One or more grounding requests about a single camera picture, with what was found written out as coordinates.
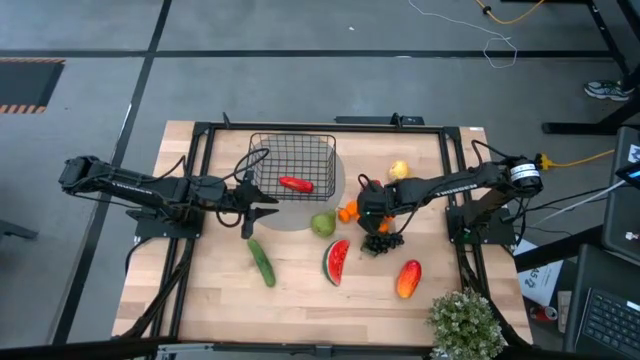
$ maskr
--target watermelon slice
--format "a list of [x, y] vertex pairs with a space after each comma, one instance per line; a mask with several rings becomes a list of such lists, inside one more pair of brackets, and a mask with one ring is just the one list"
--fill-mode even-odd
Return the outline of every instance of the watermelon slice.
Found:
[[340, 285], [340, 280], [342, 280], [342, 268], [347, 257], [349, 244], [349, 240], [334, 241], [324, 252], [322, 270], [327, 279], [335, 286]]

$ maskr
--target wooden tabletop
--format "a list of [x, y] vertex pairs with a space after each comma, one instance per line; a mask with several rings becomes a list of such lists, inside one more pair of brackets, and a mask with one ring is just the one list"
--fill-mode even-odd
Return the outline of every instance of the wooden tabletop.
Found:
[[[167, 123], [154, 175], [166, 172], [188, 153], [193, 125], [189, 121]], [[252, 133], [217, 130], [209, 174], [232, 172], [246, 154]], [[470, 142], [486, 141], [484, 130], [461, 128], [461, 133], [467, 165], [476, 165]], [[336, 138], [336, 151], [345, 169], [341, 206], [356, 199], [358, 174], [386, 179], [395, 160], [407, 161], [416, 177], [443, 174], [436, 135], [331, 135]], [[455, 171], [453, 144], [449, 148]], [[489, 154], [482, 150], [486, 161]], [[474, 197], [484, 192], [476, 190]], [[403, 233], [405, 244], [375, 258], [359, 250], [365, 233], [355, 223], [339, 223], [330, 240], [315, 236], [310, 229], [284, 232], [256, 224], [254, 238], [260, 241], [276, 273], [274, 288], [265, 286], [246, 242], [240, 238], [239, 227], [225, 228], [214, 215], [207, 214], [203, 236], [195, 246], [179, 337], [209, 342], [430, 346], [433, 331], [425, 319], [433, 299], [460, 290], [457, 260], [446, 230], [446, 205], [446, 198], [440, 198], [420, 209]], [[406, 216], [397, 217], [398, 224], [403, 224]], [[321, 266], [325, 249], [337, 239], [351, 241], [339, 287], [327, 281]], [[156, 295], [167, 247], [167, 239], [155, 239], [132, 256], [114, 335], [128, 330]], [[499, 246], [486, 245], [482, 250], [493, 301], [518, 334], [531, 342], [513, 259]], [[410, 299], [400, 299], [395, 279], [410, 259], [422, 264], [422, 280]], [[168, 333], [172, 309], [170, 298], [162, 334]]]

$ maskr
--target gray floor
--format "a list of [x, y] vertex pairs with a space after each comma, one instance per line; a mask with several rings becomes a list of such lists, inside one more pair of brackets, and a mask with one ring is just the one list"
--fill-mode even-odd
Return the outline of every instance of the gray floor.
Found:
[[[606, 48], [584, 6], [546, 4], [520, 24], [500, 26], [482, 17], [473, 1], [414, 1], [423, 11], [512, 36], [521, 50]], [[146, 49], [161, 4], [0, 0], [0, 49]], [[598, 4], [635, 65], [637, 39], [615, 3]], [[530, 6], [492, 5], [501, 18]], [[476, 30], [420, 16], [404, 0], [183, 0], [173, 2], [160, 49], [480, 50], [486, 40]], [[110, 158], [141, 64], [69, 60], [46, 113], [0, 115], [0, 218], [40, 232], [35, 242], [0, 243], [0, 347], [50, 339], [93, 209], [63, 195], [56, 180], [68, 157]], [[599, 120], [618, 105], [586, 98], [581, 84], [618, 76], [612, 61], [593, 59], [521, 59], [502, 70], [485, 59], [156, 59], [123, 166], [152, 170], [167, 120], [219, 120], [222, 111], [232, 121], [279, 122], [398, 111], [433, 125], [483, 126], [489, 141], [507, 153], [546, 152], [566, 162], [611, 149], [615, 139], [547, 136], [540, 124]], [[609, 158], [549, 172], [532, 204], [604, 186], [610, 166]], [[543, 215], [531, 214], [530, 221]], [[577, 232], [602, 216], [603, 204], [593, 204], [544, 227]], [[123, 209], [109, 209], [70, 341], [110, 336], [134, 227]], [[526, 237], [546, 243], [561, 235], [531, 230]], [[534, 339], [543, 347], [560, 344], [535, 330]]]

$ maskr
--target black wire basket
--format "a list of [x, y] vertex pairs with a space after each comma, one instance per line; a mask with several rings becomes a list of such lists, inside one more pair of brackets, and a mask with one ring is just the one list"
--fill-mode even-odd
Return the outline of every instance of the black wire basket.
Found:
[[[326, 201], [336, 191], [336, 138], [331, 135], [255, 133], [249, 151], [269, 149], [267, 157], [253, 166], [253, 184], [278, 200]], [[262, 156], [249, 156], [248, 164]], [[280, 178], [290, 176], [313, 183], [310, 193], [289, 189]]]

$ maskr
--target sneaker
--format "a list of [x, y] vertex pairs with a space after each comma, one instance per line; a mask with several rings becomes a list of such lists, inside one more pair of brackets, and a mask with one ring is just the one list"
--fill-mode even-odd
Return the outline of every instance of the sneaker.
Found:
[[600, 100], [627, 101], [632, 91], [633, 89], [623, 91], [620, 83], [615, 81], [592, 81], [584, 85], [584, 92], [587, 95]]

